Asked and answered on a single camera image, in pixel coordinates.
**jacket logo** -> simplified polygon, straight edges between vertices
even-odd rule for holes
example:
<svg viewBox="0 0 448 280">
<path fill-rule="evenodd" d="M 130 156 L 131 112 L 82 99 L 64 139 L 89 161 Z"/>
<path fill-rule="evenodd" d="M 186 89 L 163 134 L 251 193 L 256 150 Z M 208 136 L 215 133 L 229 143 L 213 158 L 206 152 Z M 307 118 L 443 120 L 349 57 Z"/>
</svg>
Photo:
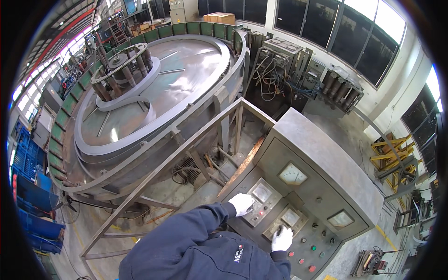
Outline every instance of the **jacket logo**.
<svg viewBox="0 0 448 280">
<path fill-rule="evenodd" d="M 233 261 L 239 263 L 242 254 L 243 254 L 243 245 L 239 245 L 238 250 L 235 252 L 235 259 Z"/>
</svg>

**worker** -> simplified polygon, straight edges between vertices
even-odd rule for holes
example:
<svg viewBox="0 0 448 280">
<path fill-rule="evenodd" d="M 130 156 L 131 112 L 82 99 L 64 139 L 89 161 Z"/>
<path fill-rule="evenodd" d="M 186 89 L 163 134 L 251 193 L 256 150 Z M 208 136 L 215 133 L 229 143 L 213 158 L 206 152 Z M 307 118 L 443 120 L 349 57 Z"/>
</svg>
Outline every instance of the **worker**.
<svg viewBox="0 0 448 280">
<path fill-rule="evenodd" d="M 120 280 L 285 280 L 291 263 L 290 228 L 274 233 L 271 254 L 230 231 L 213 233 L 228 219 L 250 211 L 254 199 L 237 194 L 229 202 L 202 205 L 168 218 L 142 238 L 119 266 Z"/>
</svg>

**metal railing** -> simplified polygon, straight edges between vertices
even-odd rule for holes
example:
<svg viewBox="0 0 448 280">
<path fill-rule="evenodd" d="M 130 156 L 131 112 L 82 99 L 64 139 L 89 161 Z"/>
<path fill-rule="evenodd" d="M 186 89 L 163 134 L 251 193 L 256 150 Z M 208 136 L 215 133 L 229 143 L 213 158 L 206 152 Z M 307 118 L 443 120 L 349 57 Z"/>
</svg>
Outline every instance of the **metal railing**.
<svg viewBox="0 0 448 280">
<path fill-rule="evenodd" d="M 177 161 L 181 160 L 185 157 L 187 153 L 194 152 L 194 146 L 196 142 L 198 142 L 202 137 L 204 137 L 209 131 L 211 131 L 214 127 L 217 127 L 220 130 L 221 121 L 228 117 L 230 114 L 235 112 L 236 115 L 236 135 L 234 138 L 233 152 L 234 154 L 238 152 L 240 146 L 240 138 L 241 138 L 241 127 L 242 127 L 242 115 L 243 110 L 247 109 L 251 113 L 253 113 L 256 117 L 261 119 L 268 127 L 272 127 L 276 121 L 270 118 L 263 111 L 246 101 L 243 97 L 236 100 L 226 109 L 224 109 L 220 114 L 215 116 L 210 122 L 208 122 L 204 127 L 202 127 L 197 133 L 195 133 L 192 137 L 186 140 L 174 153 L 172 153 L 161 165 L 159 165 L 154 171 L 148 173 L 143 182 L 123 201 L 123 203 L 111 214 L 111 216 L 104 222 L 104 224 L 99 228 L 99 230 L 95 233 L 95 235 L 91 238 L 88 244 L 83 248 L 79 257 L 81 258 L 82 264 L 85 266 L 89 276 L 92 280 L 96 280 L 95 275 L 87 263 L 87 260 L 91 259 L 99 259 L 99 258 L 109 258 L 115 257 L 123 254 L 127 254 L 131 249 L 116 251 L 116 252 L 107 252 L 101 254 L 89 254 L 90 250 L 93 246 L 100 240 L 101 238 L 123 238 L 123 237 L 140 237 L 144 236 L 147 233 L 106 233 L 106 231 L 113 225 L 113 223 L 123 214 L 126 209 L 133 205 L 136 202 L 143 192 L 146 190 L 148 186 L 150 186 L 153 182 L 155 182 L 156 178 L 159 174 L 163 174 L 171 171 L 171 167 Z M 178 131 L 176 126 L 172 127 L 173 131 Z"/>
</svg>

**hand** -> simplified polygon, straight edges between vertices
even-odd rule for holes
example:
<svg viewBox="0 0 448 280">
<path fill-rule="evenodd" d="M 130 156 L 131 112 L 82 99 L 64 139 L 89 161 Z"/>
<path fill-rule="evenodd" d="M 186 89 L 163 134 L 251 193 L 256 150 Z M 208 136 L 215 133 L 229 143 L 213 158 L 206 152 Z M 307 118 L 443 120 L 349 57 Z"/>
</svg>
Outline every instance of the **hand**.
<svg viewBox="0 0 448 280">
<path fill-rule="evenodd" d="M 291 228 L 286 228 L 284 225 L 280 226 L 280 230 L 274 233 L 271 244 L 271 252 L 286 251 L 293 243 L 293 231 Z"/>
<path fill-rule="evenodd" d="M 237 210 L 237 217 L 247 214 L 247 209 L 252 206 L 255 199 L 250 194 L 237 194 L 229 202 Z"/>
</svg>

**pressure gauge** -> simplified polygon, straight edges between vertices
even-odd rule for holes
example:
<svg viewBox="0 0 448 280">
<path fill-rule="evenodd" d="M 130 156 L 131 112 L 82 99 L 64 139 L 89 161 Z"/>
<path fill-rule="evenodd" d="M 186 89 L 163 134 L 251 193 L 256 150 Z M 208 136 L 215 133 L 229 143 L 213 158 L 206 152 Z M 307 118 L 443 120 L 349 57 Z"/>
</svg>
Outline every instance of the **pressure gauge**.
<svg viewBox="0 0 448 280">
<path fill-rule="evenodd" d="M 279 178 L 288 185 L 300 185 L 308 177 L 300 171 L 292 162 L 280 172 Z"/>
</svg>

